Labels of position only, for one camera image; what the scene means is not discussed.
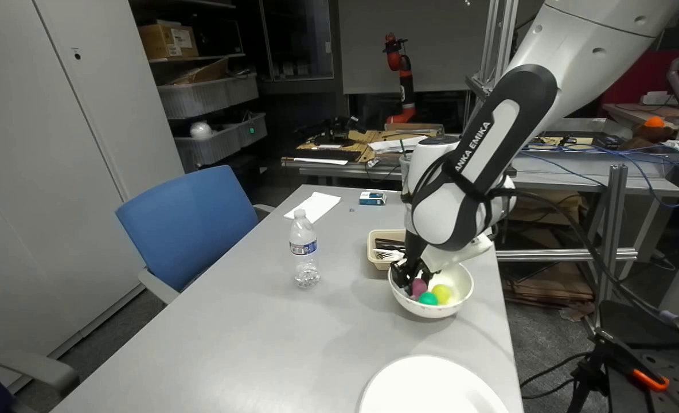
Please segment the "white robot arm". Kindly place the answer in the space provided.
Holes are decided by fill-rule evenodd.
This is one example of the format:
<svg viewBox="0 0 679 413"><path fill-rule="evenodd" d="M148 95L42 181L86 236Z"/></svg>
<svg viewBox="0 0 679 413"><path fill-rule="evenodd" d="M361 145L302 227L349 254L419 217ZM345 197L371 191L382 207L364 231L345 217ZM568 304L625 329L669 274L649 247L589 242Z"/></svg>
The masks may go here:
<svg viewBox="0 0 679 413"><path fill-rule="evenodd" d="M419 143L408 166L402 290L430 283L516 201L508 167L550 125L620 81L679 13L679 0L543 0L462 138Z"/></svg>

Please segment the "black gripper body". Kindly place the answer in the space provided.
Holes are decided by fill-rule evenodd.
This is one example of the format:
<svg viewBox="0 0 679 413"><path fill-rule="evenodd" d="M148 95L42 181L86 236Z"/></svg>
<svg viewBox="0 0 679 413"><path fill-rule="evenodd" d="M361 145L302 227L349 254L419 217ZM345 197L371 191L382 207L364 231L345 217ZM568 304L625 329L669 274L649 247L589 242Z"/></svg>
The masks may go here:
<svg viewBox="0 0 679 413"><path fill-rule="evenodd" d="M423 252L427 247L427 242L412 231L406 235L406 265L404 265L404 277L416 281L419 268L427 267L423 262Z"/></svg>

